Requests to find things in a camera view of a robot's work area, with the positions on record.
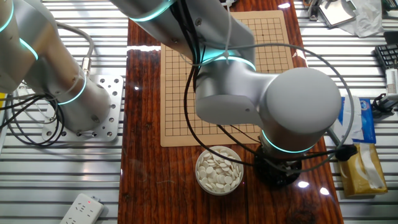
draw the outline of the bowl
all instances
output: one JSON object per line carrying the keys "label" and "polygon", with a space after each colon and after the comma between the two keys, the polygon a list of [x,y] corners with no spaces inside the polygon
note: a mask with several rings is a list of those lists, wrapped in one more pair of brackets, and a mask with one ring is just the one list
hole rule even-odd
{"label": "bowl", "polygon": [[[210,149],[242,161],[239,155],[228,147],[213,146]],[[207,150],[200,154],[195,167],[195,175],[199,186],[212,195],[227,195],[234,191],[242,182],[244,171],[242,164],[230,161],[225,162],[224,159],[213,155]]]}

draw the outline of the white bowl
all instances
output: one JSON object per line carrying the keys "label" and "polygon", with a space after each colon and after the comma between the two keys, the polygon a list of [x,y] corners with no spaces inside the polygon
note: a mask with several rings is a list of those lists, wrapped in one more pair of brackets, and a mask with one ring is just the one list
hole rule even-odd
{"label": "white bowl", "polygon": [[[238,155],[235,151],[233,151],[232,149],[230,149],[230,148],[228,148],[228,147],[224,147],[224,146],[213,146],[213,147],[211,147],[210,149],[212,149],[212,150],[214,150],[214,151],[218,151],[218,152],[220,152],[220,150],[222,150],[222,149],[225,149],[225,150],[226,150],[226,153],[227,153],[228,155],[233,156],[236,160],[242,161],[241,158],[239,157],[239,155]],[[210,154],[211,154],[211,152],[209,152],[209,151],[207,151],[207,150],[204,150],[204,151],[200,154],[199,158],[197,159],[197,164],[196,164],[196,166],[195,166],[195,167],[196,167],[196,169],[195,169],[195,176],[197,177],[197,181],[198,181],[199,186],[200,186],[205,192],[207,192],[207,193],[209,193],[209,194],[212,194],[212,195],[222,196],[222,195],[227,195],[227,194],[231,193],[231,192],[234,191],[234,190],[239,186],[239,184],[242,182],[243,174],[244,174],[244,173],[243,173],[243,172],[244,172],[243,165],[242,165],[242,164],[236,164],[236,165],[239,167],[239,170],[240,170],[241,173],[242,173],[242,174],[241,174],[241,177],[239,178],[239,183],[237,183],[233,188],[231,188],[231,190],[230,190],[229,192],[224,192],[224,191],[222,191],[222,192],[215,192],[215,191],[210,190],[208,187],[203,186],[202,183],[201,183],[201,181],[200,181],[200,177],[198,176],[198,169],[199,169],[199,167],[200,167],[200,162],[203,161],[202,159],[203,159],[204,155],[207,154],[207,153],[210,153]]]}

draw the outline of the white go stones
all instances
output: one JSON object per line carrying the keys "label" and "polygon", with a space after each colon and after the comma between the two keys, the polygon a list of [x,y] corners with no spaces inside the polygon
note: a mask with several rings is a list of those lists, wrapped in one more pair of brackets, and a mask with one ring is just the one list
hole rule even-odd
{"label": "white go stones", "polygon": [[[236,158],[228,154],[228,150],[215,150],[218,154],[230,159]],[[234,190],[242,176],[239,164],[220,158],[210,152],[206,152],[197,164],[197,176],[199,184],[212,192],[222,193]]]}

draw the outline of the white bag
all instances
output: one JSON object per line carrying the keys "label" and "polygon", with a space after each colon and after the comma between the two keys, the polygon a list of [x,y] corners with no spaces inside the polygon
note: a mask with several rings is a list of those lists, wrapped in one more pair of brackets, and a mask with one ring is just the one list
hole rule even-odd
{"label": "white bag", "polygon": [[352,2],[357,8],[356,19],[338,26],[340,29],[358,37],[367,37],[384,31],[380,0],[352,0]]}

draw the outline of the metal mounting plate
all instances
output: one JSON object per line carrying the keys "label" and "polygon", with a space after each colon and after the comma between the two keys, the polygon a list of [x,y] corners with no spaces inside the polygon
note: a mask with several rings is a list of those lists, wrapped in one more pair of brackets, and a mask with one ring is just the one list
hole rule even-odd
{"label": "metal mounting plate", "polygon": [[[91,81],[101,85],[111,97],[111,110],[109,111],[108,117],[95,129],[90,131],[81,132],[80,136],[67,128],[64,128],[64,134],[60,136],[58,142],[110,142],[117,138],[119,128],[119,117],[120,108],[123,95],[124,80],[121,76],[110,76],[110,75],[90,75]],[[47,116],[52,117],[54,109],[52,106],[47,108]],[[44,140],[49,138],[48,135],[55,131],[56,122],[51,124],[45,124],[42,130],[42,137]]]}

